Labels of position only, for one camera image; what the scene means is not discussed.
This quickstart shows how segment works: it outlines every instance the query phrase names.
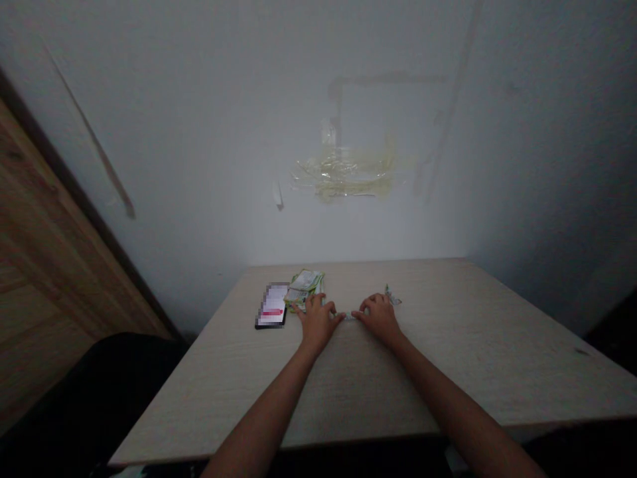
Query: adhesive residue on wall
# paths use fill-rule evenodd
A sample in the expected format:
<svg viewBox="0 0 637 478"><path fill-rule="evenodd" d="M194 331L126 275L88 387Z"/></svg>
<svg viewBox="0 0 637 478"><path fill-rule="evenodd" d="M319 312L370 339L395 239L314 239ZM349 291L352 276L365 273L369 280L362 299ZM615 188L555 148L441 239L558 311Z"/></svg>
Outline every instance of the adhesive residue on wall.
<svg viewBox="0 0 637 478"><path fill-rule="evenodd" d="M386 197L395 183L395 139L387 134L381 150L336 146L334 128L323 121L320 153L298 161L291 171L295 189L313 188L320 200L339 196Z"/></svg>

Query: white table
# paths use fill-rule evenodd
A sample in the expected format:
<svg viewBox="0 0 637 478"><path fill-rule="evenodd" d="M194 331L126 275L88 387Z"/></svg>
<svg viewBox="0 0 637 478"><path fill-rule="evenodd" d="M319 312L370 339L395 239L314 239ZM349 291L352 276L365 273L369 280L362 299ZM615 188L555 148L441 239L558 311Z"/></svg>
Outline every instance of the white table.
<svg viewBox="0 0 637 478"><path fill-rule="evenodd" d="M214 453L301 341L255 330L269 282L302 267L326 273L339 311L385 283L403 303L409 339L503 426L637 416L637 378L464 259L249 269L146 409L112 464ZM438 427L395 359L345 321L317 360L283 447L435 433Z"/></svg>

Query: person's left hand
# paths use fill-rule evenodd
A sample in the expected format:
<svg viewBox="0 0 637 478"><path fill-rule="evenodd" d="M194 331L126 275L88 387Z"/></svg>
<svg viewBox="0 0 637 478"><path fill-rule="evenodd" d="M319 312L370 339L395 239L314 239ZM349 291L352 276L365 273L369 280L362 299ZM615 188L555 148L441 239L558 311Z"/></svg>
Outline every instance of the person's left hand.
<svg viewBox="0 0 637 478"><path fill-rule="evenodd" d="M292 304L294 312L297 313L303 325L303 340L299 350L308 350L314 357L318 357L323 352L334 330L345 318L344 313L330 317L330 313L336 314L336 307L334 302L321 305L320 300L323 297L325 297L323 293L308 296L305 300L305 312L296 304Z"/></svg>

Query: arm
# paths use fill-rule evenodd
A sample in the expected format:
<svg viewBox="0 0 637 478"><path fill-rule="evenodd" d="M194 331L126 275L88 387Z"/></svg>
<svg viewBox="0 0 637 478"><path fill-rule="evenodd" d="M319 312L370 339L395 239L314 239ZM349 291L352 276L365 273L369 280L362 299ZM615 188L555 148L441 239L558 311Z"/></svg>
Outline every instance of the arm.
<svg viewBox="0 0 637 478"><path fill-rule="evenodd" d="M310 370L329 342L344 314L334 302L321 306L325 294L311 295L303 313L294 307L303 325L303 340L281 373L248 410L212 456L202 478L265 476L297 406Z"/></svg>
<svg viewBox="0 0 637 478"><path fill-rule="evenodd" d="M544 477L529 455L469 395L449 380L401 332L384 294L363 301L352 315L383 342L405 367L441 430L481 477Z"/></svg>

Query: pixelated screen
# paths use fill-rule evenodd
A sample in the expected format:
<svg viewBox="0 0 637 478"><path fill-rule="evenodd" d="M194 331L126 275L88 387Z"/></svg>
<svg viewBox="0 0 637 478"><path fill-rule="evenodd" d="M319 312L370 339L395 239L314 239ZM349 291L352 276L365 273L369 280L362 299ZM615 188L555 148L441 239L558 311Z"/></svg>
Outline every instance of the pixelated screen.
<svg viewBox="0 0 637 478"><path fill-rule="evenodd" d="M272 282L265 288L263 301L256 317L257 329L278 328L285 323L285 301L289 283Z"/></svg>

